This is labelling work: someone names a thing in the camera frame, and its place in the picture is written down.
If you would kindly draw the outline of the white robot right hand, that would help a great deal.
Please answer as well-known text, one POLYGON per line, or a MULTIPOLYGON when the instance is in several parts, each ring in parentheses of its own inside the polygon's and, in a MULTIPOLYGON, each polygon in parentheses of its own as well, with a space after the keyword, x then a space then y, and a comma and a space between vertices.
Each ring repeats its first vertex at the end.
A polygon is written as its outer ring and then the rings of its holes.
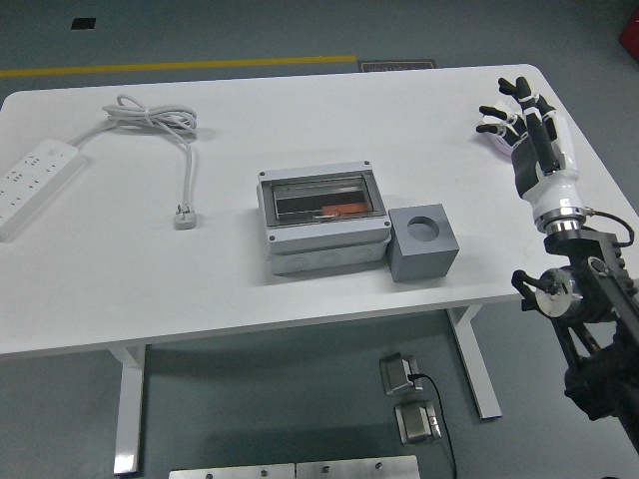
POLYGON ((577 192, 579 169, 567 120, 525 78, 513 83, 501 78, 498 85, 520 110, 503 103, 481 106, 475 131, 509 157, 517 193, 530 204, 540 232, 582 229, 588 213, 577 192))

